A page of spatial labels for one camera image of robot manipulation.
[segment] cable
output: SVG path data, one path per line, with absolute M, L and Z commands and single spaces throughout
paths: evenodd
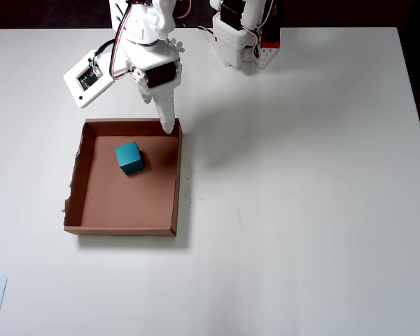
M 123 35 L 123 28 L 125 28 L 126 21 L 128 17 L 130 16 L 131 10 L 132 10 L 132 0 L 128 0 L 125 14 L 123 15 L 123 18 L 121 19 L 120 24 L 118 25 L 117 34 L 115 35 L 115 42 L 113 44 L 112 53 L 111 53 L 111 63 L 109 64 L 109 74 L 111 75 L 112 79 L 115 81 L 122 78 L 129 71 L 129 68 L 128 68 L 126 69 L 124 73 L 120 75 L 114 76 L 113 74 L 113 68 L 115 66 L 115 58 L 117 55 L 118 45 L 120 44 L 121 36 Z
M 175 19 L 183 19 L 185 16 L 187 16 L 188 14 L 190 14 L 190 11 L 191 11 L 191 0 L 189 0 L 188 10 L 185 12 L 185 14 L 183 14 L 181 16 L 177 16 L 177 17 L 175 17 Z
M 211 34 L 211 35 L 214 35 L 214 34 L 213 34 L 213 32 L 212 32 L 210 29 L 206 28 L 206 27 L 203 27 L 203 26 L 196 26 L 196 28 L 198 28 L 198 29 L 200 29 L 200 30 L 203 30 L 203 31 L 205 31 L 205 32 L 207 32 L 207 33 L 209 33 L 209 34 Z
M 256 31 L 254 31 L 254 30 L 250 30 L 250 29 L 247 29 L 245 27 L 242 27 L 242 28 L 245 29 L 245 30 L 247 30 L 252 35 L 254 35 L 255 38 L 257 39 L 257 41 L 255 42 L 255 44 L 252 47 L 252 52 L 253 52 L 253 55 L 255 56 L 255 58 L 259 58 L 259 54 L 258 54 L 258 50 L 257 50 L 257 44 L 258 44 L 258 39 L 260 37 L 259 37 L 258 33 Z
M 267 12 L 265 21 L 262 24 L 260 24 L 259 26 L 257 26 L 257 28 L 263 27 L 263 25 L 266 23 L 267 19 L 269 18 L 269 14 L 271 13 L 273 5 L 274 5 L 274 0 L 271 0 L 271 6 L 269 7 L 269 12 Z
M 93 55 L 93 61 L 92 61 L 92 67 L 96 67 L 97 64 L 97 56 L 100 56 L 107 47 L 109 47 L 111 44 L 115 43 L 115 39 L 111 39 L 107 42 L 105 42 L 101 47 L 98 48 L 98 50 L 95 52 L 95 54 Z

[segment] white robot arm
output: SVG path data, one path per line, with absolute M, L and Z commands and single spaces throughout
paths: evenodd
M 176 0 L 109 0 L 115 40 L 90 51 L 65 74 L 79 107 L 86 107 L 116 80 L 131 73 L 142 99 L 154 100 L 166 133 L 174 128 L 174 88 L 181 82 L 182 44 L 168 40 Z M 112 52 L 102 54 L 106 46 Z

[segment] brown cardboard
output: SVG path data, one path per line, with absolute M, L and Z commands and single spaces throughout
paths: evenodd
M 115 148 L 135 141 L 146 168 L 129 176 Z M 175 235 L 182 130 L 158 119 L 86 120 L 65 204 L 64 229 L 76 235 Z

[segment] blue cube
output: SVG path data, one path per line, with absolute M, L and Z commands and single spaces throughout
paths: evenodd
M 135 142 L 126 143 L 123 146 L 115 148 L 118 164 L 126 175 L 132 174 L 145 167 L 140 156 L 139 147 Z

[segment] white table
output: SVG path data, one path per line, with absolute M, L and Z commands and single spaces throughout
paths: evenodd
M 184 42 L 178 236 L 77 237 L 85 118 L 156 117 L 131 76 L 63 81 L 111 30 L 0 31 L 0 336 L 420 336 L 420 124 L 395 29 L 284 29 L 264 71 Z

